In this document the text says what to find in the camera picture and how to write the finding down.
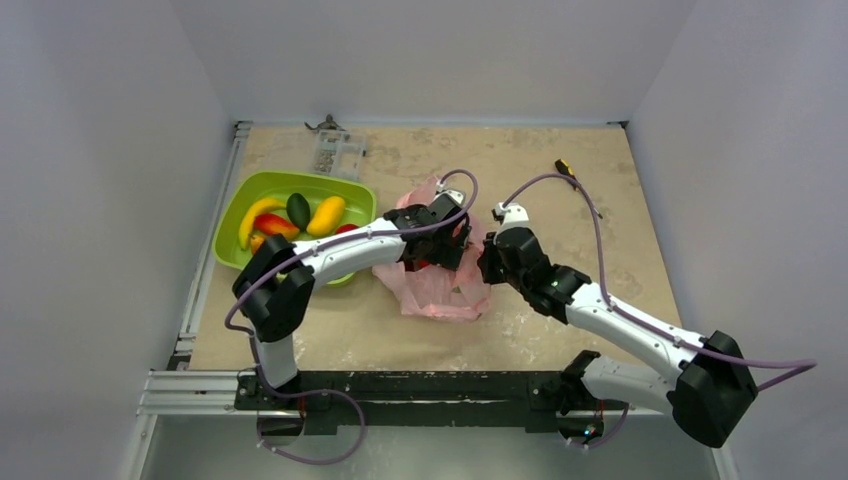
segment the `white wall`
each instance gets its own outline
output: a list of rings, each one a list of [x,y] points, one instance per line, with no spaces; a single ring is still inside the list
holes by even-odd
[[[0,3],[0,476],[113,479],[231,127],[165,0]]]
[[[172,0],[239,119],[602,123],[694,0]]]
[[[846,19],[838,1],[701,0],[628,128],[686,325],[820,361],[734,432],[744,479],[848,467]]]

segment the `pink plastic bag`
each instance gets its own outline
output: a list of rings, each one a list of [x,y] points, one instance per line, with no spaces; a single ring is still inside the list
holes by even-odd
[[[429,205],[436,195],[438,178],[431,177],[397,202],[397,207],[420,203]],[[472,322],[489,310],[492,287],[483,283],[477,259],[483,254],[484,232],[480,222],[469,215],[471,233],[468,248],[456,272],[428,265],[407,272],[403,263],[377,265],[374,275],[400,301],[403,315],[421,315],[447,322]]]

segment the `screwdriver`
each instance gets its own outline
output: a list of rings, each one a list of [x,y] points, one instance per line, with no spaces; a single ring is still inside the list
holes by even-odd
[[[554,167],[556,167],[557,172],[559,172],[560,175],[565,175],[566,177],[571,178],[575,182],[578,181],[577,175],[574,174],[574,170],[571,168],[571,165],[569,165],[568,163],[563,161],[561,158],[558,159],[556,162],[554,162]],[[574,185],[572,185],[572,187],[574,187],[574,191],[576,192],[577,187],[574,186]],[[595,210],[595,214],[598,216],[598,218],[601,218],[601,219],[604,218],[604,216],[601,215],[601,212],[599,212],[597,208],[595,208],[594,210]]]

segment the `green plastic basin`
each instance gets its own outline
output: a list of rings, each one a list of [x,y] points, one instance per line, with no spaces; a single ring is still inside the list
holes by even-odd
[[[338,195],[344,198],[347,207],[339,225],[366,225],[377,215],[377,197],[370,188],[360,183],[300,172],[259,172],[241,184],[221,217],[215,232],[215,258],[228,267],[243,269],[250,261],[251,253],[239,247],[238,228],[247,209],[260,198],[275,197],[286,201],[293,193],[300,193],[306,198],[312,213],[327,197]],[[285,210],[274,213],[288,220]],[[308,233],[301,232],[296,241],[313,239]],[[341,286],[352,278],[351,273],[327,285]]]

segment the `beige tabletop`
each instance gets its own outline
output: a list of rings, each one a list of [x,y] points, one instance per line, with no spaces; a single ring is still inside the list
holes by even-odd
[[[620,128],[361,128],[368,154],[360,180],[377,194],[378,212],[431,175],[463,167],[480,182],[471,209],[494,230],[490,210],[526,180],[567,159],[604,215],[601,221],[613,295],[679,325],[642,188]],[[304,170],[314,136],[304,128],[254,127],[239,182],[261,170]],[[470,191],[467,180],[450,184]],[[597,279],[595,239],[582,197],[545,180],[519,201],[553,262]],[[237,272],[216,265],[191,369],[237,370],[252,364],[247,339],[223,327]],[[633,361],[592,334],[544,318],[509,286],[492,289],[491,310],[467,324],[400,314],[392,293],[370,271],[347,286],[315,292],[295,332],[298,366],[308,370],[556,370],[584,349]]]

